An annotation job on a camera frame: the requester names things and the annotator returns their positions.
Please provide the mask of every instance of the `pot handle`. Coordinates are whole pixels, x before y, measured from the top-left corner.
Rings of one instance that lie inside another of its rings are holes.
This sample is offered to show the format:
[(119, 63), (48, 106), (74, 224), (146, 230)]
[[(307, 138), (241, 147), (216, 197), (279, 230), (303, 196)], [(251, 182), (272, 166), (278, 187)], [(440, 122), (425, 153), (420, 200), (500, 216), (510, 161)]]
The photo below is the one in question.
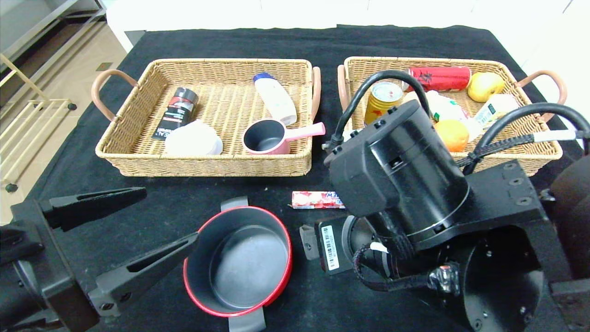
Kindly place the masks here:
[(322, 72), (320, 67), (312, 68), (313, 94), (312, 94), (312, 122), (316, 118), (320, 108), (320, 96), (322, 95)]
[(346, 72), (344, 65), (338, 66), (338, 95), (340, 96), (340, 105), (342, 106), (342, 112), (346, 110), (348, 104), (350, 104), (350, 96), (348, 95), (348, 87), (346, 86)]
[(248, 206), (248, 196), (230, 198), (220, 204), (221, 211), (226, 211), (238, 206)]
[[(516, 85), (519, 87), (523, 87), (541, 75), (547, 75), (547, 76), (551, 77), (551, 79), (555, 82), (555, 85), (557, 85), (557, 88), (559, 90), (559, 100), (557, 101), (557, 103), (563, 105), (565, 103), (565, 99), (568, 97), (568, 88), (565, 86), (565, 82), (563, 81), (563, 79), (559, 75), (557, 75), (557, 73), (555, 73), (554, 71), (551, 71), (551, 70), (536, 71), (536, 72), (532, 73), (531, 75), (528, 75), (527, 77), (525, 77), (523, 80), (516, 83)], [(543, 119), (545, 122), (547, 122), (552, 117), (553, 117), (553, 113), (545, 113), (541, 116), (541, 119)]]
[(105, 70), (100, 73), (92, 82), (92, 87), (90, 88), (90, 96), (92, 97), (92, 101), (96, 105), (96, 107), (106, 116), (109, 121), (114, 121), (115, 115), (110, 109), (104, 105), (103, 101), (100, 100), (99, 90), (102, 87), (104, 81), (106, 81), (111, 75), (118, 75), (125, 79), (129, 84), (132, 86), (137, 86), (137, 81), (134, 80), (131, 76), (127, 75), (126, 73), (118, 70), (118, 69), (109, 69)]
[(230, 332), (260, 332), (266, 328), (263, 308), (260, 307), (246, 315), (230, 317), (228, 324)]
[(285, 131), (285, 141), (290, 142), (294, 139), (325, 134), (326, 127), (324, 126), (324, 123), (318, 122), (301, 128), (287, 129)]

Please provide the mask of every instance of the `pink basket handle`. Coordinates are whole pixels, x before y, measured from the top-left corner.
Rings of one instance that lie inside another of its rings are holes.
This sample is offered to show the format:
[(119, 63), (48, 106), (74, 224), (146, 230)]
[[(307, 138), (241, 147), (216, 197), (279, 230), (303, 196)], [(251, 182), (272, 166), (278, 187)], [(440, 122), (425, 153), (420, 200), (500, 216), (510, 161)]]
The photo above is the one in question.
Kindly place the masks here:
[(320, 67), (312, 68), (313, 96), (312, 96), (312, 121), (316, 118), (320, 108), (320, 96), (322, 95), (322, 72)]
[[(557, 75), (557, 73), (555, 73), (554, 71), (539, 70), (537, 72), (532, 73), (531, 75), (528, 75), (522, 81), (516, 83), (516, 85), (519, 87), (523, 87), (541, 75), (547, 75), (547, 76), (551, 77), (551, 79), (555, 82), (555, 84), (557, 85), (557, 88), (559, 89), (559, 99), (558, 99), (557, 103), (564, 104), (565, 99), (568, 97), (568, 88), (565, 86), (565, 82), (562, 80), (562, 78), (559, 77), (559, 75)], [(552, 113), (545, 113), (541, 116), (541, 119), (543, 119), (545, 122), (547, 122), (552, 117), (553, 117)]]
[(92, 101), (96, 105), (96, 107), (106, 116), (109, 121), (114, 121), (115, 115), (110, 109), (104, 105), (102, 100), (100, 100), (99, 90), (102, 87), (104, 81), (106, 81), (111, 75), (118, 75), (125, 79), (129, 84), (132, 86), (137, 86), (137, 81), (134, 80), (131, 76), (127, 75), (126, 73), (118, 70), (118, 69), (109, 69), (105, 70), (100, 73), (92, 82), (92, 87), (90, 88), (90, 96), (92, 97)]
[(344, 72), (344, 65), (338, 66), (338, 95), (340, 96), (340, 105), (342, 105), (342, 112), (346, 110), (350, 103), (350, 96), (348, 95), (348, 88), (346, 87), (346, 75)]
[(326, 127), (323, 122), (314, 123), (310, 126), (302, 128), (287, 129), (285, 131), (285, 141), (292, 141), (294, 139), (324, 135), (326, 133)]

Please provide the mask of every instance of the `wicker basket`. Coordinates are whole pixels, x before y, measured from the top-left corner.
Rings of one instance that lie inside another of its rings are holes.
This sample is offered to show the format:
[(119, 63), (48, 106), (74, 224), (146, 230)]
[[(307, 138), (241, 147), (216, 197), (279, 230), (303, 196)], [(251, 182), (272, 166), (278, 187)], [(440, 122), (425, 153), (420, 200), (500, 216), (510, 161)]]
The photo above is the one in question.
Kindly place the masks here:
[[(96, 146), (96, 155), (125, 176), (137, 177), (294, 177), (312, 166), (312, 139), (291, 142), (288, 155), (250, 155), (241, 137), (253, 121), (270, 117), (252, 77), (267, 71), (281, 82), (297, 109), (289, 128), (311, 125), (320, 96), (320, 72), (306, 60), (161, 59), (151, 62), (138, 82), (119, 70), (94, 81), (92, 98), (111, 124)], [(134, 86), (117, 115), (100, 101), (99, 88), (111, 75)], [(152, 134), (177, 87), (199, 96), (191, 121), (211, 125), (223, 141), (220, 155), (166, 155), (164, 142)]]
[[(340, 102), (343, 110), (349, 104), (350, 96), (353, 95), (359, 86), (372, 74), (381, 70), (406, 70), (409, 67), (451, 67), (451, 66), (467, 66), (471, 68), (472, 73), (490, 71), (499, 74), (506, 82), (506, 87), (502, 93), (510, 93), (513, 95), (520, 106), (531, 104), (530, 99), (522, 90), (522, 86), (529, 83), (535, 77), (541, 74), (547, 74), (558, 85), (560, 90), (559, 103), (564, 103), (566, 97), (565, 85), (562, 80), (555, 73), (551, 71), (539, 71), (526, 79), (517, 82), (514, 76), (510, 73), (508, 68), (496, 61), (485, 60), (460, 60), (460, 59), (444, 59), (444, 58), (397, 58), (397, 57), (349, 57), (345, 60), (344, 66), (338, 67), (338, 88), (340, 94)], [(452, 98), (457, 101), (464, 110), (467, 110), (471, 116), (474, 116), (477, 111), (483, 106), (483, 103), (478, 103), (469, 98), (466, 90), (441, 92), (441, 95)], [(356, 111), (347, 124), (346, 129), (360, 129), (364, 128), (364, 117), (368, 93), (364, 95), (360, 101)], [(549, 128), (545, 123), (550, 116), (540, 116), (539, 114), (526, 116), (511, 123), (504, 129), (497, 139), (505, 139), (517, 135), (529, 134), (532, 132), (548, 131)], [(472, 151), (481, 138), (478, 137), (473, 142), (467, 145), (466, 151)], [(563, 154), (560, 145), (555, 142), (540, 142), (534, 144), (521, 145), (508, 149), (502, 153), (492, 154), (485, 157), (480, 162), (476, 171), (483, 170), (506, 161), (518, 159), (526, 173), (531, 176), (535, 174), (541, 167), (551, 160), (559, 159)], [(466, 152), (451, 152), (455, 160), (459, 160), (467, 156)]]

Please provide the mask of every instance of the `black tablecloth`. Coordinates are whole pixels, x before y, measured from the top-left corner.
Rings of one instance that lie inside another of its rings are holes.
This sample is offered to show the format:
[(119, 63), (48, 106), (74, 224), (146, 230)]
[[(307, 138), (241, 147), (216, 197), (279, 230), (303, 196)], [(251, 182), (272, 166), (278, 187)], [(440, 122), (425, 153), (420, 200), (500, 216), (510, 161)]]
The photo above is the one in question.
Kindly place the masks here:
[[(496, 60), (517, 80), (524, 72), (486, 30), (467, 27), (398, 28), (348, 27), (326, 30), (193, 30), (147, 32), (119, 69), (139, 78), (148, 63), (159, 58), (241, 57), (304, 58), (322, 69), (322, 102), (318, 121), (327, 133), (342, 110), (337, 97), (336, 67), (349, 56), (441, 57)], [(110, 79), (101, 98), (117, 110), (130, 86)], [(536, 88), (525, 91), (543, 101)], [(219, 210), (219, 202), (247, 195), (252, 205), (272, 211), (287, 226), (294, 245), (291, 280), (282, 296), (265, 309), (268, 331), (462, 331), (444, 314), (432, 310), (410, 292), (378, 293), (365, 288), (353, 273), (326, 276), (318, 261), (305, 259), (298, 227), (320, 218), (344, 215), (334, 210), (292, 210), (293, 190), (330, 190), (322, 164), (320, 141), (314, 139), (313, 167), (296, 178), (133, 178), (122, 176), (94, 147), (108, 121), (90, 105), (38, 180), (28, 198), (50, 198), (128, 186), (147, 187), (147, 199), (57, 239), (89, 291), (93, 278), (149, 249), (196, 230)], [(561, 128), (558, 120), (551, 126)], [(581, 155), (575, 143), (565, 144), (564, 158), (551, 162), (533, 177), (546, 187), (572, 159)], [(210, 316), (193, 305), (181, 279), (181, 267), (163, 278), (119, 318), (104, 319), (96, 331), (227, 331), (227, 320)]]

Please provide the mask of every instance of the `red rim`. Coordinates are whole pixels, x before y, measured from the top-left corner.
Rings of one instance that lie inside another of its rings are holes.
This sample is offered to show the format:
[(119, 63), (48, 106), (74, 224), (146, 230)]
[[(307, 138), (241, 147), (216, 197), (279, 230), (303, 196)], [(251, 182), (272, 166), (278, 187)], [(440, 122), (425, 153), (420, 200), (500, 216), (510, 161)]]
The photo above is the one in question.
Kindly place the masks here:
[(263, 212), (268, 213), (277, 223), (279, 226), (281, 226), (281, 228), (283, 229), (283, 232), (285, 233), (286, 237), (287, 237), (287, 247), (288, 247), (288, 255), (287, 255), (287, 265), (285, 266), (285, 271), (283, 272), (283, 276), (281, 277), (281, 281), (277, 284), (277, 286), (275, 287), (275, 289), (262, 301), (260, 301), (260, 303), (258, 303), (257, 305), (242, 310), (242, 311), (236, 311), (234, 313), (222, 313), (219, 312), (217, 310), (213, 310), (209, 307), (207, 307), (205, 304), (201, 303), (199, 301), (199, 299), (197, 299), (197, 297), (195, 296), (195, 294), (192, 292), (191, 287), (188, 284), (188, 276), (186, 275), (186, 269), (187, 269), (187, 264), (188, 264), (188, 258), (185, 258), (184, 263), (182, 265), (182, 279), (184, 281), (185, 284), (185, 289), (186, 292), (188, 293), (188, 296), (191, 298), (191, 300), (197, 305), (197, 307), (201, 308), (203, 311), (205, 311), (208, 314), (214, 315), (214, 316), (218, 316), (218, 317), (235, 317), (235, 316), (239, 316), (239, 315), (246, 315), (248, 313), (251, 313), (253, 311), (258, 310), (260, 307), (262, 307), (263, 305), (267, 305), (270, 304), (272, 301), (274, 301), (279, 294), (284, 290), (285, 286), (287, 285), (287, 282), (289, 281), (289, 276), (291, 274), (291, 238), (289, 237), (289, 233), (287, 232), (287, 228), (285, 227), (285, 225), (281, 222), (281, 220), (279, 218), (277, 218), (277, 216), (275, 216), (274, 214), (272, 214), (271, 212), (269, 212), (268, 210), (264, 210), (260, 207), (257, 206), (238, 206), (238, 207), (233, 207), (231, 209), (219, 212), (218, 214), (214, 215), (213, 217), (211, 217), (209, 220), (207, 220), (203, 226), (201, 226), (201, 228), (199, 228), (198, 232), (200, 233), (210, 222), (212, 222), (214, 219), (216, 219), (218, 216), (224, 214), (224, 213), (228, 213), (232, 210), (236, 210), (236, 209), (256, 209), (256, 210), (260, 210)]

